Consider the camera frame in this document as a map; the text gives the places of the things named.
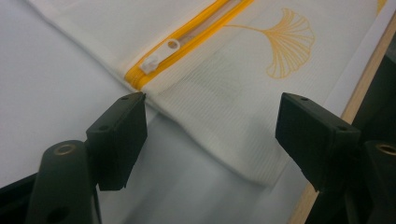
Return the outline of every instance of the laundry mesh bag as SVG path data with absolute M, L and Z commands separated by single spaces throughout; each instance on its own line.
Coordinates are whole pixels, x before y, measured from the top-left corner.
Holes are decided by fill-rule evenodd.
M 290 159 L 275 140 L 281 93 L 323 104 L 378 8 L 375 0 L 27 1 L 207 152 L 269 187 Z

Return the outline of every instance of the white zipper slider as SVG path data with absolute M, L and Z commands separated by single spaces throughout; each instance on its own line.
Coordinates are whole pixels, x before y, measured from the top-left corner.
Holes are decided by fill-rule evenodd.
M 152 52 L 145 59 L 145 61 L 140 64 L 139 68 L 142 69 L 146 75 L 148 75 L 157 69 L 158 64 L 160 64 L 163 60 L 167 59 L 179 49 L 180 43 L 176 39 L 168 39 L 154 52 Z

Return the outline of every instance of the white fabric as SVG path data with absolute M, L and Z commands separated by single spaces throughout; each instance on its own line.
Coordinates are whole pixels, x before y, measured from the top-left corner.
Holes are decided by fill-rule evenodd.
M 28 1 L 116 77 L 213 2 Z M 233 26 L 223 27 L 150 81 L 143 92 L 152 105 L 228 167 L 271 186 L 289 160 L 274 138 L 281 92 L 301 94 L 322 104 L 373 23 L 375 12 L 373 0 L 256 0 L 229 23 Z M 297 28 L 286 26 L 277 36 L 253 30 L 274 31 L 288 15 Z M 288 44 L 296 35 L 304 38 L 292 41 L 309 52 Z M 279 61 L 276 70 L 270 66 L 274 52 L 279 51 L 270 37 L 283 39 L 276 46 L 286 45 L 288 60 L 297 66 L 283 66 L 286 72 L 279 70 Z

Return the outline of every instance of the wooden edge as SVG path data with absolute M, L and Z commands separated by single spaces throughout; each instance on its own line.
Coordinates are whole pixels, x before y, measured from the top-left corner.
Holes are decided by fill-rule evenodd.
M 396 14 L 394 13 L 392 19 L 388 24 L 387 29 L 385 30 L 384 34 L 378 42 L 378 45 L 376 46 L 375 51 L 370 58 L 370 61 L 364 68 L 364 71 L 361 75 L 361 80 L 356 86 L 356 89 L 353 92 L 351 98 L 349 99 L 346 109 L 341 116 L 341 119 L 345 120 L 346 122 L 352 123 L 353 119 L 358 113 L 358 110 L 361 107 L 361 102 L 363 101 L 363 98 L 370 87 L 370 84 L 375 76 L 375 72 L 378 69 L 378 66 L 381 64 L 382 58 L 387 52 L 388 45 L 393 38 L 395 31 Z M 288 223 L 305 223 L 317 197 L 318 192 L 315 192 L 314 187 L 312 187 L 312 185 L 308 183 Z

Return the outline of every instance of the yellow trim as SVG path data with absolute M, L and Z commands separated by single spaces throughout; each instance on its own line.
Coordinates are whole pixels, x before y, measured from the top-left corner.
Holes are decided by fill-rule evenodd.
M 253 0 L 241 0 L 241 2 L 236 5 L 233 9 L 227 12 L 223 17 L 219 20 L 215 21 L 211 24 L 206 30 L 202 31 L 198 36 L 193 38 L 191 41 L 182 46 L 177 52 L 163 60 L 157 67 L 155 71 L 146 75 L 140 68 L 139 65 L 145 61 L 145 59 L 159 46 L 161 46 L 166 40 L 174 38 L 181 38 L 184 34 L 193 30 L 204 21 L 206 21 L 210 16 L 216 13 L 220 8 L 222 8 L 225 4 L 227 4 L 230 0 L 218 0 L 210 7 L 206 8 L 202 11 L 198 16 L 193 18 L 191 21 L 183 25 L 180 29 L 173 32 L 169 35 L 164 41 L 158 44 L 154 49 L 149 51 L 142 59 L 137 62 L 125 75 L 124 79 L 135 89 L 141 90 L 144 85 L 150 82 L 153 78 L 155 78 L 158 74 L 160 74 L 163 70 L 176 63 L 180 58 L 185 56 L 187 53 L 198 47 L 205 40 L 207 40 L 210 36 L 212 36 L 217 30 L 219 30 L 224 24 L 230 21 L 233 17 L 239 14 L 245 7 L 247 7 Z

